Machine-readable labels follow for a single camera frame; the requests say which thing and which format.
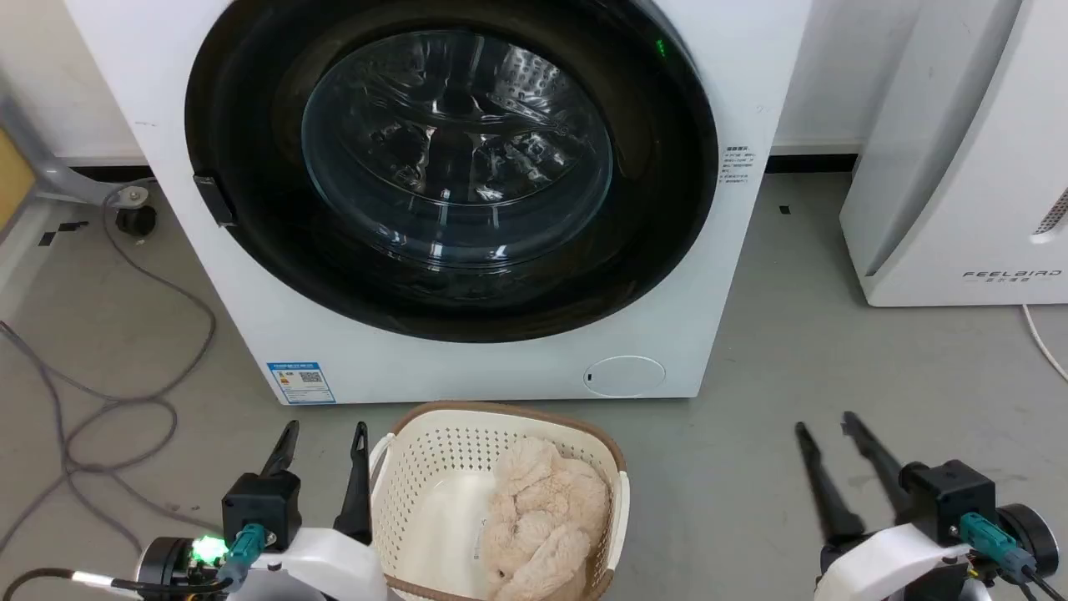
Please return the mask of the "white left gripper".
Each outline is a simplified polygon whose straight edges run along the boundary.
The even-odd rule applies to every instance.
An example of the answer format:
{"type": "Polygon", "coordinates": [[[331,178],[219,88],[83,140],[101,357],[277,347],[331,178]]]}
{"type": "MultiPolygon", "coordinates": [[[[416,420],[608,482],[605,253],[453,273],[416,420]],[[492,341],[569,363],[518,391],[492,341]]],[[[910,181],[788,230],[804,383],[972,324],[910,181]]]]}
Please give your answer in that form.
{"type": "MultiPolygon", "coordinates": [[[[287,471],[299,422],[286,423],[260,476],[287,471]]],[[[301,528],[283,552],[264,552],[249,571],[250,600],[389,600],[371,529],[370,429],[357,423],[350,475],[333,528],[301,528]]]]}

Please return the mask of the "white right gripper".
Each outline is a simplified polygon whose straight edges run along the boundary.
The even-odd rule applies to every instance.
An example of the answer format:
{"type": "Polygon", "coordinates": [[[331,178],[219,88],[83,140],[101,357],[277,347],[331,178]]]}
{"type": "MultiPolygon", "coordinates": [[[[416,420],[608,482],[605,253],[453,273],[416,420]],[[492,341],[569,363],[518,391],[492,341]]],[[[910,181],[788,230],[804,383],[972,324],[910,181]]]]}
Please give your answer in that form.
{"type": "MultiPolygon", "coordinates": [[[[863,420],[851,411],[842,415],[844,434],[854,441],[884,488],[894,522],[910,521],[910,494],[900,486],[901,465],[863,420]]],[[[854,543],[866,534],[862,518],[849,510],[827,469],[823,453],[804,422],[794,434],[808,477],[824,544],[854,543]]],[[[864,543],[832,562],[817,582],[818,600],[973,600],[965,543],[942,547],[912,524],[880,529],[864,543]]]]}

